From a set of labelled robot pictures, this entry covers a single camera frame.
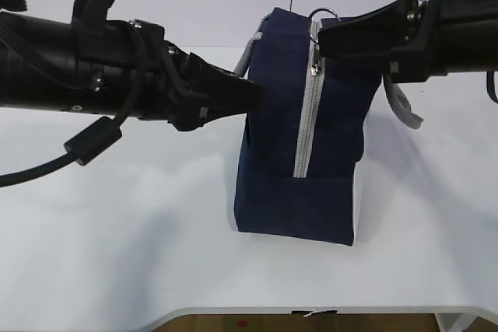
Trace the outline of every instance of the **white tabletop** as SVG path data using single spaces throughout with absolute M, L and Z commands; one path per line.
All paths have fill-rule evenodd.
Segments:
M 241 49 L 196 51 L 230 68 Z M 404 128 L 379 92 L 353 248 L 235 232 L 242 117 L 189 134 L 131 120 L 90 166 L 0 190 L 0 330 L 147 330 L 185 313 L 323 308 L 493 318 L 498 106 L 482 75 L 406 87 L 426 122 Z M 2 172 L 58 156 L 92 120 L 2 110 Z

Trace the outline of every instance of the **robotic arm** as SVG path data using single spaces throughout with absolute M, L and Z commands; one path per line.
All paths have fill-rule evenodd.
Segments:
M 108 21 L 114 1 L 75 0 L 72 22 L 64 24 L 20 16 L 25 0 L 0 0 L 10 11 L 0 12 L 0 107 L 115 115 L 68 141 L 59 159 L 0 176 L 0 187 L 72 162 L 86 165 L 121 138 L 130 116 L 192 131 L 260 102 L 261 87 L 185 54 L 163 40 L 161 26 Z M 489 72 L 494 95 L 498 0 L 398 0 L 325 27 L 318 41 L 323 57 L 379 71 L 393 83 Z

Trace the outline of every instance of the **bag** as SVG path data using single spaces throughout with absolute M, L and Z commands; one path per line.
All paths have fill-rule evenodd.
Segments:
M 323 23 L 334 20 L 322 20 Z M 320 29 L 314 23 L 314 32 Z M 241 232 L 351 246 L 363 123 L 381 76 L 322 59 L 307 17 L 275 9 L 236 73 L 265 89 L 247 116 L 234 211 Z

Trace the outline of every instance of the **zipper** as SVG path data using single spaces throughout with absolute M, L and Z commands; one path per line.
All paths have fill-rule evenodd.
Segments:
M 317 39 L 321 22 L 313 23 L 312 33 Z M 325 81 L 325 59 L 320 55 L 318 44 L 310 42 L 310 53 L 304 89 L 303 108 L 299 134 L 297 136 L 296 160 L 294 162 L 294 178 L 306 178 L 313 150 L 314 127 L 320 107 L 321 92 Z

